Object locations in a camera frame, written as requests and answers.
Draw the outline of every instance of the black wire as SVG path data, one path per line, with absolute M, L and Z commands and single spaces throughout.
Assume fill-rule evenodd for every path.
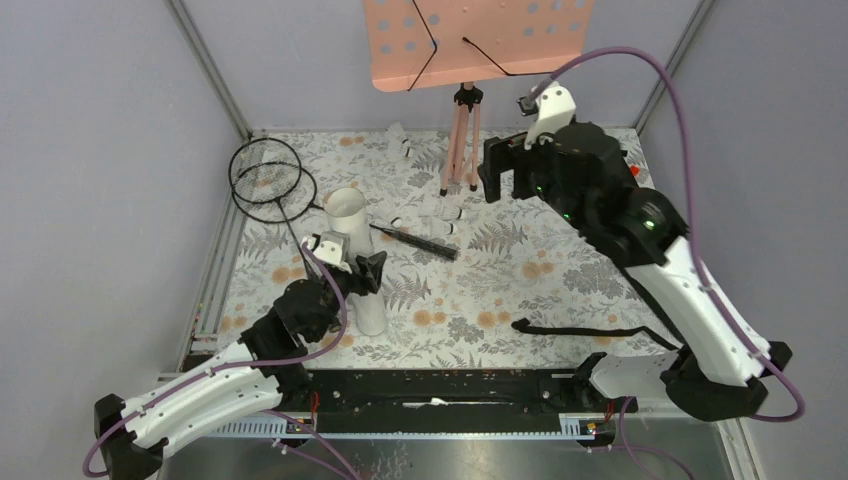
M 530 325 L 530 320 L 522 318 L 512 322 L 512 328 L 521 333 L 529 333 L 532 335 L 572 335 L 575 337 L 632 337 L 637 333 L 644 333 L 651 337 L 651 340 L 666 348 L 667 350 L 677 350 L 677 347 L 668 340 L 661 337 L 657 332 L 642 325 L 641 327 L 617 329 L 617 330 L 600 330 L 597 328 L 579 328 L 579 327 L 562 327 L 562 328 L 547 328 L 533 327 Z
M 507 77 L 524 77 L 528 75 L 549 75 L 551 72 L 532 72 L 532 73 L 511 73 L 504 70 L 502 66 L 498 62 L 495 61 L 494 58 L 490 57 L 489 54 L 483 51 L 482 48 L 478 47 L 476 43 L 472 42 L 468 39 L 468 37 L 462 37 L 462 41 L 476 48 L 478 52 L 482 53 L 484 57 L 488 58 L 490 62 L 500 70 Z
M 421 9 L 418 8 L 418 3 L 415 0 L 412 0 L 412 5 L 415 7 L 415 11 L 418 12 L 418 18 L 421 19 L 421 23 L 424 25 L 424 28 L 427 29 L 427 35 L 430 36 L 430 44 L 433 45 L 433 53 L 430 54 L 430 58 L 427 59 L 427 63 L 425 63 L 424 66 L 421 67 L 421 71 L 418 72 L 418 75 L 415 77 L 415 80 L 412 81 L 412 85 L 410 85 L 409 88 L 406 89 L 407 92 L 412 90 L 412 87 L 414 87 L 415 84 L 418 83 L 418 79 L 421 78 L 421 75 L 424 73 L 424 70 L 427 70 L 427 66 L 430 65 L 430 62 L 433 60 L 433 57 L 436 56 L 436 52 L 439 51 L 439 45 L 436 44 L 436 39 L 433 38 L 433 34 L 430 33 L 430 27 L 427 26 L 427 21 L 424 20 L 424 15 L 421 14 Z

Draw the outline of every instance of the black bracket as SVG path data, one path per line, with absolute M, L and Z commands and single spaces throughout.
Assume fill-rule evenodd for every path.
M 453 96 L 453 101 L 458 105 L 468 106 L 468 111 L 471 112 L 474 105 L 479 105 L 483 101 L 483 91 L 477 87 L 466 89 L 464 86 L 460 86 Z

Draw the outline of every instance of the black cable tie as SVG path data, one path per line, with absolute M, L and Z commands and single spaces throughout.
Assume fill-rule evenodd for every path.
M 627 329 L 616 329 L 616 330 L 600 330 L 597 328 L 581 328 L 581 327 L 558 327 L 558 328 L 548 328 L 548 327 L 534 327 L 530 325 L 530 320 L 526 318 L 522 318 L 521 320 L 516 320 L 511 324 L 512 328 L 521 332 L 528 333 L 530 335 L 570 335 L 574 337 L 632 337 L 633 335 L 644 333 L 645 335 L 651 337 L 658 345 L 662 346 L 667 350 L 677 350 L 678 347 L 668 340 L 664 339 L 657 332 L 651 330 L 649 327 L 642 325 L 641 327 L 636 328 L 627 328 Z

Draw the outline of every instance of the gray wall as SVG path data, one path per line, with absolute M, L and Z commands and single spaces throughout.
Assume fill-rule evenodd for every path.
M 848 397 L 848 4 L 719 2 L 676 76 L 693 130 L 705 258 L 739 310 L 795 352 L 808 413 L 752 424 L 769 480 L 844 478 Z M 683 207 L 666 99 L 642 137 Z M 788 413 L 782 387 L 763 409 Z
M 0 45 L 0 477 L 82 478 L 95 400 L 175 365 L 239 139 L 164 0 L 5 0 Z
M 186 4 L 253 128 L 386 128 L 395 120 L 407 128 L 450 128 L 456 87 L 383 93 L 371 84 L 362 0 Z M 426 12 L 426 0 L 418 4 Z M 631 45 L 667 59 L 697 4 L 596 0 L 585 48 Z M 656 78 L 634 59 L 604 58 L 570 72 L 567 85 L 581 118 L 622 126 L 636 121 Z M 521 77 L 480 82 L 482 123 L 526 125 L 515 100 L 533 84 Z

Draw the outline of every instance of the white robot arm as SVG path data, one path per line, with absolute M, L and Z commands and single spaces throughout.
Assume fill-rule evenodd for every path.
M 486 141 L 479 173 L 487 202 L 500 198 L 500 174 L 514 170 L 512 197 L 550 205 L 613 261 L 685 344 L 656 356 L 595 354 L 582 367 L 591 372 L 592 385 L 608 398 L 668 398 L 706 421 L 755 413 L 767 394 L 758 379 L 769 374 L 756 356 L 782 370 L 791 357 L 786 344 L 767 341 L 742 320 L 709 271 L 711 286 L 702 284 L 683 219 L 661 193 L 638 186 L 616 139 L 576 121 L 567 89 L 554 81 L 535 102 L 519 105 L 537 120 L 526 133 Z M 731 330 L 708 288 L 737 319 L 756 355 Z

